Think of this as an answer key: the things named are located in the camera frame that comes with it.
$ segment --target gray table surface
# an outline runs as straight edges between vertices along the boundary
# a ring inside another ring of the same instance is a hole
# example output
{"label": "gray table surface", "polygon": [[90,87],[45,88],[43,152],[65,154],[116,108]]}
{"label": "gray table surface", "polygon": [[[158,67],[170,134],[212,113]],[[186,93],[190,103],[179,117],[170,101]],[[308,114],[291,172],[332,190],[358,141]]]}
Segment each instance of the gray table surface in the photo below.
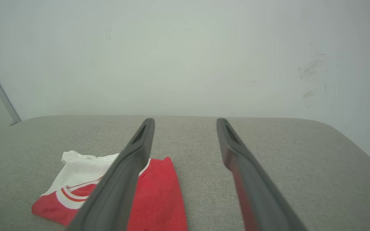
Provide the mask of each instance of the gray table surface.
{"label": "gray table surface", "polygon": [[[47,116],[0,132],[0,230],[63,230],[31,214],[62,169],[64,151],[120,152],[145,116]],[[151,158],[170,157],[189,230],[243,230],[215,117],[154,117]],[[309,230],[370,230],[370,157],[310,120],[228,118]]]}

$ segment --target folded garment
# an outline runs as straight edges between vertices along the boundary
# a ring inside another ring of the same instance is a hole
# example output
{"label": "folded garment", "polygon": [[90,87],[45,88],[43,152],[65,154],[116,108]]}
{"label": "folded garment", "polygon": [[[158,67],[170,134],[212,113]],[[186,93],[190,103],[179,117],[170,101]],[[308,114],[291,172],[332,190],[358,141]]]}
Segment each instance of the folded garment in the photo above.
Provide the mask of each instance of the folded garment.
{"label": "folded garment", "polygon": [[[32,213],[68,225],[118,154],[106,157],[65,152],[66,164],[50,189],[32,205]],[[178,178],[170,158],[150,159],[139,174],[128,231],[186,231]]]}

